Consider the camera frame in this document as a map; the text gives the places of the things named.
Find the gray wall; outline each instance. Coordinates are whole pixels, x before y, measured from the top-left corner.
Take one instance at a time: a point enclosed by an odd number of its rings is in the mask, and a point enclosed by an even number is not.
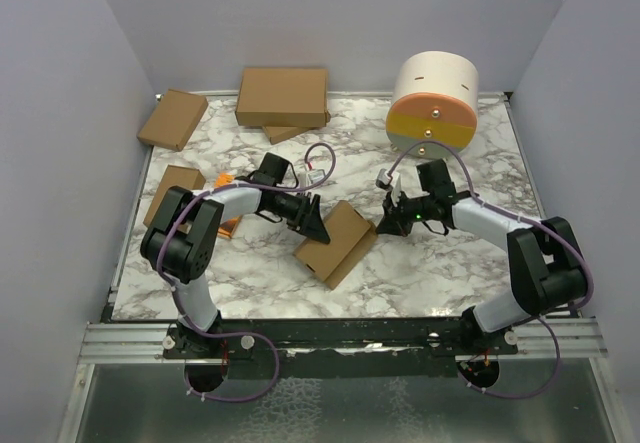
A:
[[[566,0],[512,102],[542,203],[572,222],[595,274],[589,312],[598,315],[620,389],[635,401],[636,424],[638,15],[640,0]]]
[[[0,0],[0,28],[0,441],[51,442],[154,99],[104,0]]]
[[[424,50],[513,90],[562,0],[107,0],[153,84],[237,89],[248,65],[322,65],[334,90],[391,90]]]

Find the purple cable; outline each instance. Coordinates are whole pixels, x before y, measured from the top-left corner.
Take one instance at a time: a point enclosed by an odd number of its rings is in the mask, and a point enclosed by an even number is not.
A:
[[[324,142],[314,143],[313,145],[309,146],[309,148],[307,148],[307,151],[304,154],[305,163],[307,163],[308,160],[309,160],[309,153],[311,152],[311,150],[313,150],[314,148],[317,148],[318,146],[322,146],[322,147],[327,148],[329,150],[329,153],[331,154],[331,167],[329,168],[329,171],[324,176],[324,178],[322,178],[320,181],[317,181],[316,183],[314,183],[312,185],[309,185],[309,186],[306,186],[306,187],[302,187],[302,188],[273,187],[273,186],[258,185],[258,184],[254,184],[254,183],[247,183],[247,182],[238,181],[237,184],[223,185],[223,186],[219,186],[218,188],[214,188],[212,191],[204,191],[204,192],[200,193],[199,195],[197,195],[195,198],[193,198],[187,204],[187,206],[182,210],[182,212],[178,215],[178,218],[176,219],[176,221],[171,226],[171,229],[169,230],[169,233],[167,233],[167,237],[165,238],[164,242],[162,243],[162,247],[160,248],[160,252],[158,253],[158,259],[156,261],[156,269],[158,271],[158,274],[160,275],[160,278],[162,278],[164,281],[166,281],[169,284],[169,286],[171,288],[171,295],[173,297],[173,302],[176,305],[176,308],[178,309],[178,313],[184,319],[184,321],[187,324],[187,326],[189,328],[191,328],[194,332],[196,332],[198,335],[203,336],[205,338],[225,339],[225,338],[235,338],[235,337],[242,337],[242,336],[252,336],[254,338],[258,338],[258,339],[264,341],[265,343],[267,343],[267,345],[269,345],[269,348],[273,352],[273,356],[275,358],[275,369],[273,371],[273,376],[271,377],[271,380],[269,380],[269,383],[267,384],[267,386],[265,388],[263,388],[262,390],[260,390],[260,391],[258,391],[256,393],[253,393],[253,394],[251,394],[249,396],[242,396],[242,397],[223,397],[223,396],[211,395],[209,393],[199,393],[199,392],[195,391],[191,387],[191,383],[189,382],[188,377],[185,376],[185,383],[187,384],[187,386],[189,386],[190,392],[195,394],[196,396],[199,396],[201,398],[205,398],[207,400],[222,401],[222,402],[226,402],[226,403],[244,403],[244,402],[247,402],[247,401],[256,400],[256,399],[260,398],[262,395],[264,395],[265,393],[267,393],[269,390],[271,390],[271,388],[273,388],[274,385],[276,384],[276,382],[278,381],[278,375],[280,374],[280,359],[278,357],[278,349],[273,344],[273,342],[269,338],[267,338],[266,336],[261,335],[260,333],[253,333],[253,332],[249,332],[249,331],[240,331],[240,332],[234,332],[234,333],[211,334],[211,333],[207,333],[206,331],[202,330],[201,328],[198,328],[198,326],[189,317],[189,315],[186,314],[186,312],[184,310],[184,306],[182,306],[182,302],[180,301],[180,296],[179,296],[178,292],[175,289],[175,281],[172,280],[164,272],[164,267],[162,266],[162,263],[164,261],[165,255],[167,253],[167,248],[169,247],[169,243],[171,242],[171,240],[175,236],[176,232],[178,231],[178,227],[182,224],[182,222],[187,217],[187,215],[189,214],[191,209],[200,200],[206,198],[207,196],[213,195],[215,193],[220,193],[222,191],[230,190],[230,189],[233,189],[233,188],[238,188],[239,186],[248,187],[248,188],[256,188],[256,189],[259,189],[259,190],[279,191],[279,192],[282,192],[282,193],[301,193],[301,192],[304,192],[304,191],[311,190],[313,188],[317,188],[318,186],[324,184],[329,179],[329,177],[332,175],[333,170],[335,170],[335,167],[336,167],[336,153],[335,153],[335,151],[333,151],[333,148],[331,148],[331,146],[329,146],[327,143],[324,143]]]
[[[554,308],[551,311],[548,311],[547,313],[554,313],[554,312],[557,312],[557,311],[567,311],[567,310],[569,310],[569,311],[570,310],[578,310],[578,309],[584,307],[587,303],[589,303],[589,301],[591,301],[591,298],[593,297],[593,287],[594,287],[594,285],[593,285],[593,274],[591,273],[591,270],[589,269],[589,266],[587,265],[587,262],[584,260],[582,255],[580,253],[578,253],[578,251],[573,246],[571,246],[567,240],[562,238],[560,235],[555,233],[553,230],[551,230],[551,229],[547,228],[546,226],[544,226],[542,223],[540,223],[540,222],[538,222],[536,220],[532,220],[531,218],[527,218],[526,216],[518,216],[515,213],[507,211],[507,210],[505,210],[503,208],[500,208],[499,206],[495,206],[495,205],[492,205],[491,203],[487,203],[487,202],[481,200],[478,197],[478,195],[476,195],[476,192],[473,189],[473,182],[471,181],[471,175],[469,174],[469,170],[467,168],[467,165],[464,164],[464,162],[462,161],[462,158],[460,158],[460,155],[458,155],[458,153],[453,148],[451,148],[450,146],[445,145],[444,143],[440,143],[439,141],[431,141],[431,140],[419,141],[418,143],[415,143],[414,145],[410,146],[408,149],[403,151],[402,154],[400,154],[400,156],[398,156],[396,161],[391,166],[391,169],[387,172],[387,176],[392,177],[393,172],[397,168],[397,166],[400,163],[400,161],[402,161],[402,159],[405,156],[407,156],[411,150],[413,150],[417,146],[422,146],[422,145],[425,145],[425,144],[431,144],[431,145],[440,146],[440,147],[444,148],[445,150],[447,150],[449,153],[451,153],[453,155],[453,157],[456,160],[458,160],[458,163],[460,164],[460,167],[462,168],[462,172],[464,173],[464,177],[467,180],[467,186],[469,187],[469,192],[471,193],[471,198],[476,203],[478,203],[480,205],[483,205],[485,208],[488,208],[488,209],[498,213],[499,215],[506,216],[507,218],[510,218],[512,220],[521,221],[523,223],[526,223],[528,225],[531,225],[531,226],[543,231],[545,234],[549,235],[549,237],[553,238],[558,243],[560,243],[569,253],[571,253],[571,255],[576,260],[578,260],[578,263],[580,263],[580,266],[582,267],[582,271],[584,272],[585,279],[587,281],[587,292],[586,292],[584,298],[581,301],[579,301],[578,303],[576,303],[576,304],[569,305],[568,307]]]
[[[467,385],[467,387],[471,388],[472,390],[477,391],[478,393],[482,393],[483,395],[489,395],[489,396],[493,396],[495,398],[502,398],[504,400],[526,400],[527,398],[533,398],[534,396],[538,396],[539,394],[544,393],[545,391],[547,391],[547,389],[549,389],[549,387],[558,378],[558,375],[560,374],[560,368],[562,367],[562,359],[560,358],[560,343],[558,343],[558,337],[556,336],[556,334],[551,329],[551,326],[549,326],[549,324],[546,321],[544,321],[544,320],[542,320],[540,318],[536,318],[536,320],[538,320],[540,323],[542,323],[542,325],[547,330],[549,330],[549,334],[551,335],[551,338],[553,339],[553,346],[555,346],[555,349],[556,349],[556,363],[555,363],[555,366],[553,367],[553,373],[551,374],[551,377],[549,377],[549,379],[547,380],[547,382],[544,385],[542,385],[537,390],[533,390],[533,391],[530,391],[528,393],[522,393],[520,395],[512,395],[510,393],[501,393],[499,391],[492,391],[492,390],[488,390],[486,388],[480,388],[479,386],[474,385],[470,381],[467,381],[467,379],[462,375],[462,373],[460,373],[458,371],[458,376],[465,381],[465,384]]]

